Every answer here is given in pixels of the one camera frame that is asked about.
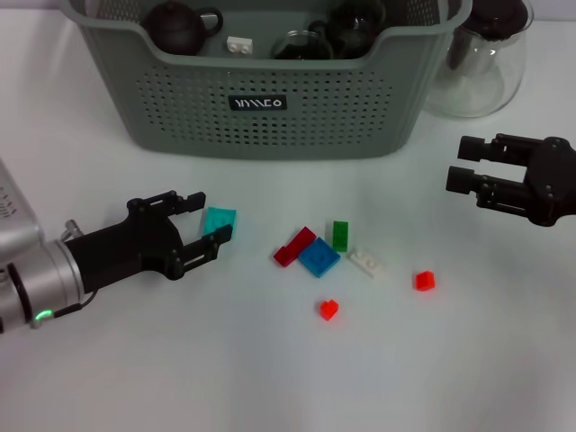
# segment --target glass teapot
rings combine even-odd
[[[527,0],[474,0],[428,96],[434,110],[482,117],[506,106],[526,68],[526,34],[534,12]]]

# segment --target white tabletop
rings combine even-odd
[[[170,283],[139,274],[80,313],[0,338],[0,429],[540,432],[576,428],[576,218],[552,229],[447,193],[459,139],[498,132],[576,143],[576,23],[537,22],[516,99],[474,121],[422,113],[390,157],[250,162],[152,153],[123,128],[79,32],[59,12],[0,13],[0,142],[48,239],[123,220],[175,189],[238,210],[217,261]],[[350,221],[321,279],[271,254],[304,225]],[[187,240],[200,214],[181,216]],[[411,288],[415,271],[438,287]],[[330,322],[316,302],[340,304]]]

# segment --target lego brick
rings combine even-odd
[[[286,246],[280,247],[274,254],[274,259],[282,267],[289,266],[298,255],[316,239],[316,234],[304,227]]]
[[[288,249],[291,255],[295,255],[295,259],[305,248],[311,245],[315,239],[316,234],[310,231],[308,227],[304,227],[298,234],[296,234],[296,237],[286,245],[286,249]]]
[[[204,235],[214,232],[220,227],[226,225],[232,226],[232,232],[236,224],[236,211],[228,209],[217,209],[216,207],[208,207],[206,213],[206,221],[204,223]]]
[[[432,272],[424,272],[416,275],[414,287],[418,291],[429,291],[436,288],[436,278]]]
[[[318,237],[298,255],[298,259],[316,277],[322,277],[340,260],[340,255],[322,238]]]
[[[278,252],[274,254],[274,259],[282,267],[289,266],[296,258],[297,256],[292,256],[284,246],[280,247]]]
[[[380,275],[384,269],[383,265],[376,258],[361,248],[355,248],[348,259],[372,278]]]
[[[332,248],[337,252],[348,251],[348,222],[334,222],[332,229]]]
[[[226,46],[230,52],[241,52],[242,54],[252,54],[254,45],[251,39],[236,38],[229,36],[226,40]]]
[[[319,307],[319,314],[326,321],[330,321],[336,312],[338,312],[338,303],[334,300],[323,301]]]

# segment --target black teapot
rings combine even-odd
[[[204,14],[215,14],[218,23],[206,29]],[[193,11],[185,4],[168,0],[150,11],[142,22],[154,44],[169,54],[195,56],[200,52],[206,38],[222,29],[224,19],[215,7],[203,7]]]
[[[315,21],[308,30],[325,37],[336,58],[358,59],[374,45],[383,17],[379,0],[345,0],[330,12],[328,22]]]

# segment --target cyan lego brick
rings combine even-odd
[[[218,228],[232,225],[232,233],[236,228],[236,211],[228,209],[217,209],[208,207],[206,212],[206,222],[204,223],[204,235],[210,234]]]
[[[322,277],[340,260],[340,255],[322,238],[318,237],[304,249],[298,259],[316,277]]]

